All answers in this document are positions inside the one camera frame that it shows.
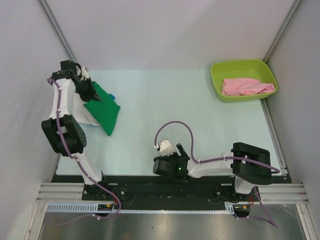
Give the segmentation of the green t shirt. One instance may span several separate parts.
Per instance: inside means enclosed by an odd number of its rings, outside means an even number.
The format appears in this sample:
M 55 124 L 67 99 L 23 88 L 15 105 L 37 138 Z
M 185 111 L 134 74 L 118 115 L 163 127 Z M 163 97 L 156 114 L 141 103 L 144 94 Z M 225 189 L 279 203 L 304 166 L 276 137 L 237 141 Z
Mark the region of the green t shirt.
M 84 107 L 110 137 L 115 129 L 121 107 L 97 82 L 94 81 L 93 86 L 101 101 L 92 99 L 89 102 L 86 102 Z

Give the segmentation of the lime green plastic basin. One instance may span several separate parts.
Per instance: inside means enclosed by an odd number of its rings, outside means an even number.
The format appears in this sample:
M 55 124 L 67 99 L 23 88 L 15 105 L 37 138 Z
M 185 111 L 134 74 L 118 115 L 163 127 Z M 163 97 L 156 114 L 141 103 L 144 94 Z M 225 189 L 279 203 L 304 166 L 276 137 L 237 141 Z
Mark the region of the lime green plastic basin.
M 242 59 L 218 62 L 210 68 L 213 89 L 218 99 L 225 103 L 247 102 L 269 97 L 278 90 L 277 81 L 270 68 L 259 59 Z M 222 94 L 224 79 L 251 78 L 261 83 L 273 84 L 275 91 L 255 95 L 226 96 Z

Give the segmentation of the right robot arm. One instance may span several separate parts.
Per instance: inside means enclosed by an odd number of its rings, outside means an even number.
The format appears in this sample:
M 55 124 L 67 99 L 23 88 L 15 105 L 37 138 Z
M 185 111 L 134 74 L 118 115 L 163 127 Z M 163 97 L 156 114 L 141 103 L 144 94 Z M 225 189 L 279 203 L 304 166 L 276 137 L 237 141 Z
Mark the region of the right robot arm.
M 214 175 L 231 175 L 234 185 L 231 196 L 242 201 L 254 186 L 272 184 L 270 152 L 246 143 L 236 142 L 232 149 L 217 155 L 212 161 L 203 163 L 192 160 L 183 146 L 175 147 L 165 139 L 155 147 L 160 155 L 153 159 L 153 173 L 180 182 Z

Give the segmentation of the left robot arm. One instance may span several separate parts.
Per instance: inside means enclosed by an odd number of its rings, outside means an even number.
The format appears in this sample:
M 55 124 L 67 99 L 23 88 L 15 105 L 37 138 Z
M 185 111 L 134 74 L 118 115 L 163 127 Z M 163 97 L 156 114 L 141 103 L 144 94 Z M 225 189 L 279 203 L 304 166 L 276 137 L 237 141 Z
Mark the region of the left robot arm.
M 101 182 L 103 173 L 87 158 L 87 137 L 73 116 L 75 94 L 86 103 L 101 101 L 91 78 L 83 75 L 80 64 L 64 60 L 60 62 L 60 70 L 53 72 L 47 82 L 54 91 L 49 118 L 41 122 L 47 140 L 54 152 L 68 157 L 78 167 L 86 185 Z

